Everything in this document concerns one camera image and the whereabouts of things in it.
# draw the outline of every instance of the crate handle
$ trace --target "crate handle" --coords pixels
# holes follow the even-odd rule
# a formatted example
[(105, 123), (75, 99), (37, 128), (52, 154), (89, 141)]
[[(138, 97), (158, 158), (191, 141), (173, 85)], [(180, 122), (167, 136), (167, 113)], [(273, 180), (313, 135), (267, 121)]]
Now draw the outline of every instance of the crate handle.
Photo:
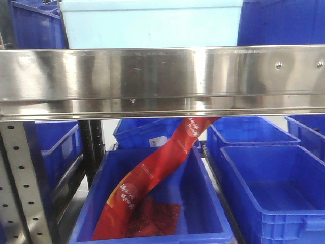
[(325, 231), (325, 216), (310, 216), (303, 223), (306, 231)]

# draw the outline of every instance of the red package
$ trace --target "red package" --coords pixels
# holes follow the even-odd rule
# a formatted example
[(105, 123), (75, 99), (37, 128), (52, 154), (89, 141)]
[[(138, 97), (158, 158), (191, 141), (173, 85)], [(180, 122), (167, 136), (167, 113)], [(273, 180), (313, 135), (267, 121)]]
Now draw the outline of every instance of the red package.
[(165, 145), (127, 174), (109, 196), (92, 240), (124, 238), (135, 207), (186, 160), (197, 138), (217, 119), (185, 118)]

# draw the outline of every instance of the bolt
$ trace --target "bolt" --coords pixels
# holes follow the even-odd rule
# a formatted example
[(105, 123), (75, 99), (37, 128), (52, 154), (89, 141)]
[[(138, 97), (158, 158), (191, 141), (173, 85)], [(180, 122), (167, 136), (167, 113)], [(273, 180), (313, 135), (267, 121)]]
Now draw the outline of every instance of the bolt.
[(318, 64), (317, 64), (317, 68), (321, 68), (324, 66), (324, 62), (323, 61), (319, 61)]
[(280, 69), (282, 66), (283, 66), (283, 63), (281, 63), (281, 62), (277, 62), (277, 64), (276, 64), (276, 68), (277, 68), (277, 69)]

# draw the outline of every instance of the blue plastic bin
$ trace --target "blue plastic bin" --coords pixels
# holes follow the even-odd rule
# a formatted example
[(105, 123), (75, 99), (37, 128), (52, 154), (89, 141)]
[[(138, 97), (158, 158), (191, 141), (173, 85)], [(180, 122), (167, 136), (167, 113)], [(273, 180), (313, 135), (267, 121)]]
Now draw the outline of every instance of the blue plastic bin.
[(10, 5), (20, 49), (65, 48), (57, 1), (11, 0)]
[(244, 0), (238, 45), (325, 43), (325, 2)]
[(82, 151), (77, 121), (35, 122), (51, 189)]
[(258, 145), (300, 145), (300, 140), (258, 116), (223, 117), (207, 130), (207, 148), (217, 163), (223, 146)]
[(173, 135), (182, 118), (121, 119), (113, 135), (120, 148), (162, 146)]
[(301, 146), (325, 160), (325, 115), (286, 116), (289, 133), (301, 140)]
[(155, 150), (123, 149), (106, 153), (71, 235), (70, 244), (224, 244), (233, 240), (200, 155), (193, 149), (185, 163), (150, 192), (158, 202), (182, 205), (175, 235), (91, 241), (110, 193), (125, 175)]
[(325, 243), (323, 161), (296, 145), (221, 151), (223, 191), (247, 243)]

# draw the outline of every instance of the white container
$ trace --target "white container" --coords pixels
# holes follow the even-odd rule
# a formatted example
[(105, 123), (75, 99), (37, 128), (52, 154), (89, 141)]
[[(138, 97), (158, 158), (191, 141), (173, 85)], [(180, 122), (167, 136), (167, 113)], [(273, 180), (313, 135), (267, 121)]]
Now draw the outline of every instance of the white container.
[(63, 0), (70, 48), (236, 46), (243, 0)]

